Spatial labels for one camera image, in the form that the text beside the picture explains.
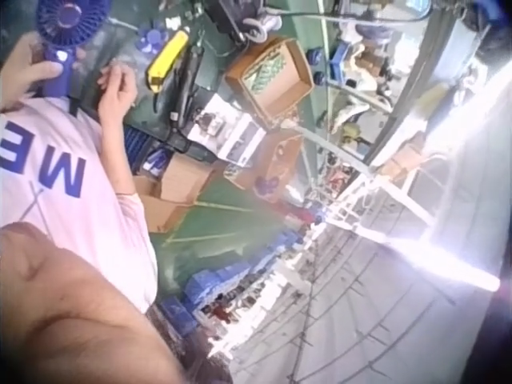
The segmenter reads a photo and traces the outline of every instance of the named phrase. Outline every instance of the hand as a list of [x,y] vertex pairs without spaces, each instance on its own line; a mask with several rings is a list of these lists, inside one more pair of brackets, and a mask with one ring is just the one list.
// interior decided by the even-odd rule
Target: hand
[[[77,50],[77,58],[84,57],[85,52]],[[18,40],[0,71],[1,109],[13,107],[34,82],[56,78],[61,73],[62,64],[43,61],[42,42],[38,33],[24,34]]]
[[122,120],[137,98],[135,72],[122,63],[111,63],[101,70],[98,80],[104,91],[98,106],[98,115],[103,128],[122,126]]

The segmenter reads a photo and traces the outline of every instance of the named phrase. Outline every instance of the cardboard box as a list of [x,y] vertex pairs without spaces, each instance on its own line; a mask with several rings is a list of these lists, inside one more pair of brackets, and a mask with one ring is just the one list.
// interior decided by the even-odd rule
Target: cardboard box
[[[253,94],[244,83],[246,75],[261,65],[269,53],[279,51],[286,64],[259,94]],[[263,44],[250,46],[248,51],[226,72],[226,82],[246,98],[254,111],[269,126],[294,108],[313,89],[313,78],[306,56],[297,40],[275,36]]]
[[[295,174],[295,165],[303,144],[302,136],[294,130],[272,131],[265,136],[258,148],[254,165],[240,169],[238,173],[227,177],[238,188],[251,190],[257,197],[276,202],[284,194],[286,186]],[[278,185],[262,195],[256,186],[256,180],[277,179]]]
[[160,181],[135,176],[135,188],[146,215],[148,231],[164,234],[181,223],[208,182],[213,167],[175,154]]

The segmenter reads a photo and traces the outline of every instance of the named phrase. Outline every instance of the wire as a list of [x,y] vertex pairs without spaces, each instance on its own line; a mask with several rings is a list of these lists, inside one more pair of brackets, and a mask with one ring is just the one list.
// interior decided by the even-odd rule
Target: wire
[[289,10],[279,10],[275,8],[265,8],[266,12],[273,15],[278,15],[281,17],[304,17],[304,18],[319,18],[321,20],[327,20],[329,22],[356,22],[362,26],[381,26],[386,24],[392,25],[401,25],[407,24],[410,22],[422,22],[426,20],[434,10],[434,5],[430,0],[428,7],[422,14],[420,14],[417,18],[409,18],[409,19],[396,19],[396,18],[375,18],[373,20],[367,20],[362,18],[358,14],[334,14],[331,12],[319,14],[316,12],[295,12]]

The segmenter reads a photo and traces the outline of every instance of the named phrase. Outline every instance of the blue handheld fan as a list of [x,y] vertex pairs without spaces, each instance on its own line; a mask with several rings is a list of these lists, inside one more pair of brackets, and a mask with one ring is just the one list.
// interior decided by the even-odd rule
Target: blue handheld fan
[[36,25],[45,42],[45,60],[64,67],[59,77],[45,81],[43,96],[68,95],[76,47],[98,32],[109,10],[110,0],[39,0]]

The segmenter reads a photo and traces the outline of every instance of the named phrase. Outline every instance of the skin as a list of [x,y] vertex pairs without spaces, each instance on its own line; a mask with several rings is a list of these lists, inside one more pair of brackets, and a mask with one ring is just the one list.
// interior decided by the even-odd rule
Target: skin
[[2,353],[27,382],[181,383],[143,314],[76,254],[30,224],[0,230]]
[[[24,35],[7,59],[0,110],[15,109],[33,81],[59,74],[40,62],[38,44],[34,33]],[[116,194],[135,193],[122,129],[137,96],[134,79],[130,68],[112,63],[98,81],[104,91],[99,156]],[[183,382],[176,359],[146,317],[89,263],[57,248],[31,224],[0,230],[0,282],[2,357],[26,382]]]

